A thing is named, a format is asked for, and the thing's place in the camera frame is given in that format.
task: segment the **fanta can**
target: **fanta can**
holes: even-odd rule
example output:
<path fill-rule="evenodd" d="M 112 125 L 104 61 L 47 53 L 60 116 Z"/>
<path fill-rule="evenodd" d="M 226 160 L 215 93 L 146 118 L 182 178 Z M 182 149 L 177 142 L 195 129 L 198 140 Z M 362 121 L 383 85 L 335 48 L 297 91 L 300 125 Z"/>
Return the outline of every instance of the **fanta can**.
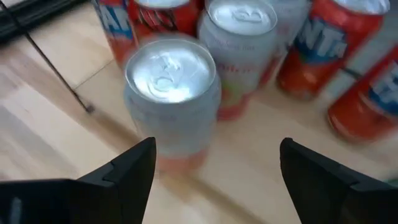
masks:
<path fill-rule="evenodd" d="M 379 30 L 388 0 L 314 0 L 277 81 L 281 89 L 311 99 Z"/>
<path fill-rule="evenodd" d="M 398 127 L 398 46 L 329 108 L 328 119 L 357 142 L 377 140 Z"/>
<path fill-rule="evenodd" d="M 105 31 L 112 53 L 123 66 L 131 52 L 137 47 L 132 26 L 127 14 L 129 0 L 92 0 Z"/>

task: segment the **black metal rod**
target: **black metal rod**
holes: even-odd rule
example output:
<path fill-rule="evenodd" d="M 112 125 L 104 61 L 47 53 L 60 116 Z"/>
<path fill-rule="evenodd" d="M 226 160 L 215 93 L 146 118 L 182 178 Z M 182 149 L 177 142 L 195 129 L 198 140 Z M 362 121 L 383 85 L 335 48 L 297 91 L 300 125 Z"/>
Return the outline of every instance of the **black metal rod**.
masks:
<path fill-rule="evenodd" d="M 70 87 L 70 85 L 68 84 L 68 82 L 62 77 L 62 75 L 60 74 L 60 72 L 55 68 L 54 64 L 50 61 L 50 59 L 43 53 L 43 51 L 40 49 L 40 47 L 34 42 L 34 40 L 32 39 L 32 37 L 29 35 L 28 31 L 25 29 L 25 27 L 18 21 L 18 19 L 12 15 L 11 11 L 7 8 L 7 6 L 3 3 L 3 1 L 0 1 L 0 6 L 3 9 L 3 11 L 11 18 L 11 20 L 15 23 L 15 26 L 17 27 L 17 29 L 19 29 L 23 35 L 26 37 L 26 39 L 30 42 L 30 44 L 32 44 L 32 46 L 34 47 L 34 49 L 36 49 L 36 51 L 40 54 L 40 56 L 45 60 L 45 62 L 47 63 L 47 65 L 50 66 L 50 68 L 53 70 L 53 72 L 58 76 L 58 78 L 61 80 L 61 82 L 63 83 L 63 85 L 65 85 L 65 87 L 68 89 L 68 91 L 73 95 L 73 97 L 77 100 L 77 102 L 81 105 L 81 107 L 84 108 L 84 110 L 87 113 L 91 113 L 93 111 L 93 107 L 92 106 L 86 106 L 81 99 L 79 98 L 79 96 L 77 95 L 77 93 Z"/>
<path fill-rule="evenodd" d="M 346 72 L 348 75 L 350 75 L 351 77 L 353 77 L 356 80 L 359 80 L 360 78 L 363 77 L 362 74 L 360 74 L 359 72 L 354 71 L 354 70 L 352 70 L 350 68 L 344 67 L 344 68 L 341 68 L 341 69 L 342 69 L 342 71 Z"/>

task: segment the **wooden floor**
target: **wooden floor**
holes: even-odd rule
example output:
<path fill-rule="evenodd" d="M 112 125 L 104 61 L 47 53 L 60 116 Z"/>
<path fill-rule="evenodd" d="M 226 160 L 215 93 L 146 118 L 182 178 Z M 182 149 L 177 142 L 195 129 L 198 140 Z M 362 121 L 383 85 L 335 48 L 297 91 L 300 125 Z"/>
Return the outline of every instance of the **wooden floor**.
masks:
<path fill-rule="evenodd" d="M 0 180 L 77 178 L 137 143 L 124 78 L 92 6 L 31 34 L 96 110 L 86 114 L 25 39 L 0 49 Z M 348 144 L 329 129 L 325 102 L 297 102 L 273 85 L 260 91 L 242 119 L 217 126 L 201 170 L 155 179 L 145 223 L 299 223 L 279 170 L 284 137 L 378 179 L 398 170 L 395 136 Z"/>

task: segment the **pull tab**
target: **pull tab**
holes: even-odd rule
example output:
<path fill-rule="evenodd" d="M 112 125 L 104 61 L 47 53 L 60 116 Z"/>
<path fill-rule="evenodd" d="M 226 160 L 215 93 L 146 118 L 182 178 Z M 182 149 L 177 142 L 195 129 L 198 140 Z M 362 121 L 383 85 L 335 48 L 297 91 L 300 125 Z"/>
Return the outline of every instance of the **pull tab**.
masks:
<path fill-rule="evenodd" d="M 160 56 L 154 65 L 154 70 L 151 72 L 155 74 L 152 79 L 152 86 L 161 92 L 168 92 L 178 87 L 181 79 L 180 66 L 167 56 Z"/>
<path fill-rule="evenodd" d="M 259 11 L 249 12 L 248 9 L 237 9 L 232 12 L 232 17 L 239 22 L 261 23 L 262 15 Z"/>

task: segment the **white can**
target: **white can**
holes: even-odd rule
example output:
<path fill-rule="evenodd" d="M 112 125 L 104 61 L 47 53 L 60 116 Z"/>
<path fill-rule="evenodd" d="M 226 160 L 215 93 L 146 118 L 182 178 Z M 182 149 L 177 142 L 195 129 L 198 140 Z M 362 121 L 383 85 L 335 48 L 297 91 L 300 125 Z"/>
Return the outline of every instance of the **white can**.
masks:
<path fill-rule="evenodd" d="M 221 77 L 221 113 L 232 119 L 242 112 L 245 97 L 258 86 L 277 43 L 277 15 L 263 0 L 214 0 L 207 5 L 198 28 Z"/>
<path fill-rule="evenodd" d="M 208 148 L 221 101 L 209 51 L 188 37 L 161 37 L 130 58 L 125 76 L 125 104 L 141 136 L 156 138 L 160 168 L 192 168 L 184 161 Z"/>
<path fill-rule="evenodd" d="M 284 45 L 290 45 L 303 26 L 310 10 L 308 0 L 264 0 L 272 5 L 278 16 L 277 31 Z"/>

